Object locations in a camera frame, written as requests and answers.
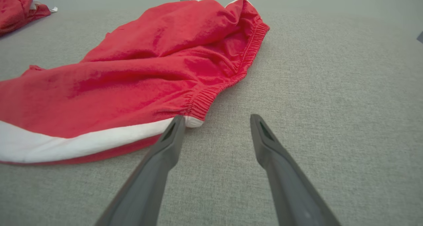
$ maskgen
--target gray fabric surface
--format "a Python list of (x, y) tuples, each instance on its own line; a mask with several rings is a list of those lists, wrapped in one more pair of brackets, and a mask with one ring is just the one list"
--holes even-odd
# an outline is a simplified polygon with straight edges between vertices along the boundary
[[(141, 12), (58, 12), (0, 38), (1, 79), (78, 62)], [(370, 19), (261, 13), (247, 77), (187, 131), (158, 225), (277, 225), (249, 115), (260, 114), (343, 225), (423, 222), (423, 45)], [(0, 166), (0, 225), (92, 225), (146, 150), (74, 166)]]

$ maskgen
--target red fabric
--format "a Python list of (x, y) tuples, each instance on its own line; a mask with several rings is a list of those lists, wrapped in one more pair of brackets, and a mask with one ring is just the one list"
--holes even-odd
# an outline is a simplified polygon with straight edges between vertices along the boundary
[(0, 82), (0, 120), (64, 138), (176, 115), (204, 120), (218, 93), (245, 77), (268, 30), (247, 0), (226, 8), (214, 0), (151, 8), (108, 33), (79, 63), (32, 65)]
[(0, 36), (50, 15), (50, 10), (46, 5), (37, 5), (36, 10), (31, 10), (32, 1), (0, 0)]

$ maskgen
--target white stripe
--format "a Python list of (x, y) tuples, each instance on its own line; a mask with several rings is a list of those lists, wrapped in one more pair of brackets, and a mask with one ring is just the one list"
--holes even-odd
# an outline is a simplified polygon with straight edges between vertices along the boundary
[[(31, 3), (31, 6), (29, 7), (30, 10), (36, 10), (37, 9), (37, 5), (42, 5), (41, 2), (39, 2), (38, 0), (34, 0)], [(56, 13), (58, 8), (55, 6), (53, 9), (50, 9), (50, 7), (47, 7), (51, 13)]]
[[(230, 2), (228, 5), (230, 5), (230, 4), (232, 4), (232, 3), (236, 2), (236, 1), (237, 1), (237, 0), (234, 0), (234, 1)], [(246, 0), (246, 1), (248, 1), (248, 3), (250, 3), (250, 5), (252, 6), (252, 4), (251, 4), (251, 2), (250, 2), (249, 0)], [(226, 6), (225, 6), (225, 8), (226, 8), (228, 5), (226, 5)], [(254, 7), (254, 6), (253, 6), (253, 7)]]
[[(162, 134), (173, 118), (90, 132), (73, 138), (34, 133), (0, 121), (0, 161), (43, 163), (82, 157)], [(202, 121), (186, 116), (187, 127)]]

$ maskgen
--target red garment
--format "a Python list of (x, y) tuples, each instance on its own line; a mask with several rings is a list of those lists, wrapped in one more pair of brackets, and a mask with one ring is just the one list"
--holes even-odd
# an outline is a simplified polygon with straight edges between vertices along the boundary
[(30, 9), (33, 0), (0, 0), (0, 36), (50, 15), (46, 5)]
[(0, 161), (83, 163), (152, 145), (176, 115), (204, 121), (245, 77), (269, 27), (247, 0), (167, 3), (76, 64), (0, 82)]

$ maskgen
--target wrinkled fabric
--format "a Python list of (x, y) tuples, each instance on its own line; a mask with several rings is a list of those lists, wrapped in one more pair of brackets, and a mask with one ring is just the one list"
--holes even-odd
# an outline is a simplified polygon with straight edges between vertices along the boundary
[(34, 10), (30, 9), (32, 1), (0, 0), (0, 36), (51, 14), (43, 4), (36, 5)]
[(101, 160), (151, 145), (176, 115), (198, 127), (218, 93), (245, 77), (268, 30), (247, 0), (166, 3), (79, 63), (32, 65), (0, 82), (0, 161)]

